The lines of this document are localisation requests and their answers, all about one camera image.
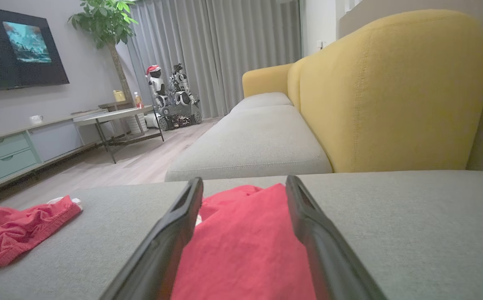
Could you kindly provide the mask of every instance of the plant trunk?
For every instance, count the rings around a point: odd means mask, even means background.
[[[125,99],[127,99],[127,101],[133,102],[131,89],[129,88],[129,83],[127,82],[127,77],[125,76],[125,73],[123,72],[123,67],[121,66],[121,61],[120,61],[120,55],[118,55],[118,53],[117,53],[116,45],[115,44],[107,44],[107,46],[108,46],[108,49],[110,50],[110,54],[112,55],[112,59],[114,61],[114,66],[116,66],[117,76],[120,78],[121,89],[123,91],[123,94],[125,95]]]

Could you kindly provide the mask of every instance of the sofa armrest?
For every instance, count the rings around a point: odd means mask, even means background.
[[[288,71],[291,65],[262,68],[243,74],[241,81],[244,97],[271,92],[288,95]]]

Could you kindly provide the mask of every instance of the sofa seat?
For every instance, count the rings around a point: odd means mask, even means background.
[[[287,95],[284,93],[263,93],[259,95],[253,95],[246,97],[240,103],[236,104],[234,108],[230,111],[231,114],[235,114],[241,110],[249,110],[251,108],[263,108],[266,106],[274,105],[293,105],[288,99]]]
[[[301,114],[291,105],[273,105],[239,109],[222,118],[177,157],[165,180],[331,172]]]
[[[483,172],[299,178],[388,300],[483,299]],[[204,196],[247,184],[268,188],[285,180],[206,180]],[[164,182],[73,192],[84,211],[0,268],[0,299],[98,299],[185,185]]]

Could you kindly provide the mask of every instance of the curtain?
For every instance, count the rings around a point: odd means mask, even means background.
[[[145,83],[149,65],[160,65],[169,76],[171,66],[183,63],[205,118],[224,116],[243,99],[245,72],[301,58],[297,1],[139,0],[136,4],[132,15],[139,25],[134,27],[137,36],[129,51],[138,80]],[[141,92],[150,95],[148,90]]]

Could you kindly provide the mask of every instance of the tv stand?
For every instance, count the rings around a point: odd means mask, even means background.
[[[95,127],[74,124],[74,118],[106,112],[93,110],[0,135],[0,187],[67,157],[96,147]]]

